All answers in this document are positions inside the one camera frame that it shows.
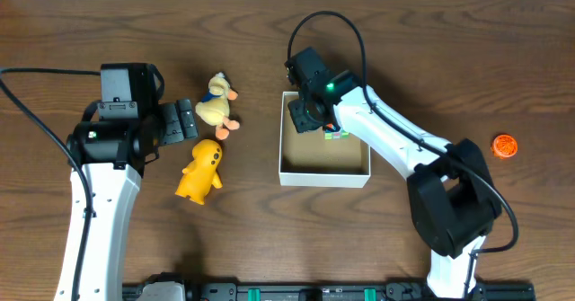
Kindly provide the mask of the plush yellow duck toy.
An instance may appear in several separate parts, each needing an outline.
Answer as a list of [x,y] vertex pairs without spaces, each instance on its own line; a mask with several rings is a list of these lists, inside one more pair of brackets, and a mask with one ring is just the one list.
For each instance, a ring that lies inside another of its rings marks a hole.
[[224,72],[216,73],[208,82],[208,92],[196,104],[196,114],[215,128],[218,140],[225,140],[232,130],[238,130],[240,123],[230,119],[229,102],[236,100],[238,92],[230,84]]

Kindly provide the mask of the orange round disc toy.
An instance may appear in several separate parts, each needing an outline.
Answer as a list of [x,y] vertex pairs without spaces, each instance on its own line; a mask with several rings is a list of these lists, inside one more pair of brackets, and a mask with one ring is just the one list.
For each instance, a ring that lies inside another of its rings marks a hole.
[[499,159],[509,159],[518,152],[518,142],[509,134],[500,134],[492,140],[491,151]]

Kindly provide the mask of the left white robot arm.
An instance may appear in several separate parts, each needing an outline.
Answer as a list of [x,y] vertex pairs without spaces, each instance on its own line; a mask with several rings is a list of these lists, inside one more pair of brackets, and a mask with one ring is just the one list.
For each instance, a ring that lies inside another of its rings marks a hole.
[[103,64],[100,99],[66,140],[71,218],[57,300],[120,300],[128,224],[147,164],[159,149],[198,135],[188,99],[163,103],[165,82],[147,63]]

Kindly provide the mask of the yellow dog figure toy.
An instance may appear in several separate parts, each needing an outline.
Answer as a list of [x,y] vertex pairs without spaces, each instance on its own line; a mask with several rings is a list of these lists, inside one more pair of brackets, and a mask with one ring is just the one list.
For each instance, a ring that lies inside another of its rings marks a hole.
[[222,160],[223,149],[211,139],[199,141],[192,149],[192,161],[182,169],[182,177],[175,194],[204,205],[211,189],[221,189],[222,180],[217,167]]

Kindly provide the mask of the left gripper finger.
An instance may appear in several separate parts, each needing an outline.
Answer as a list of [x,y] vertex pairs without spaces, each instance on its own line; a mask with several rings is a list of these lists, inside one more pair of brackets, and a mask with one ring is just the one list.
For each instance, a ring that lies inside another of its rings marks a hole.
[[162,146],[179,143],[184,140],[181,129],[180,114],[175,103],[164,103],[160,106],[163,114],[165,132],[161,140]]
[[192,139],[198,136],[197,122],[189,99],[181,99],[176,102],[181,124],[181,133],[185,139]]

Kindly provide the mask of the multicolour puzzle cube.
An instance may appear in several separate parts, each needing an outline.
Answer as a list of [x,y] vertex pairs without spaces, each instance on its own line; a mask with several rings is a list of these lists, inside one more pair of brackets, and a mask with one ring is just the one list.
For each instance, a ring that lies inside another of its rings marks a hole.
[[333,124],[327,124],[323,127],[324,139],[334,140],[349,137],[349,132],[342,130],[341,128],[336,129]]

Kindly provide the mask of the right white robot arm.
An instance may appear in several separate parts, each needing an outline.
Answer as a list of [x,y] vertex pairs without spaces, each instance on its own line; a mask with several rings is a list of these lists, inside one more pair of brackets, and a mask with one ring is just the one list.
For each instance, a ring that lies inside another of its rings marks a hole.
[[442,298],[471,293],[471,253],[502,212],[479,147],[468,139],[452,144],[417,127],[357,75],[332,72],[313,48],[285,67],[298,89],[288,105],[296,131],[345,130],[381,155],[406,180],[411,221],[431,250],[429,289]]

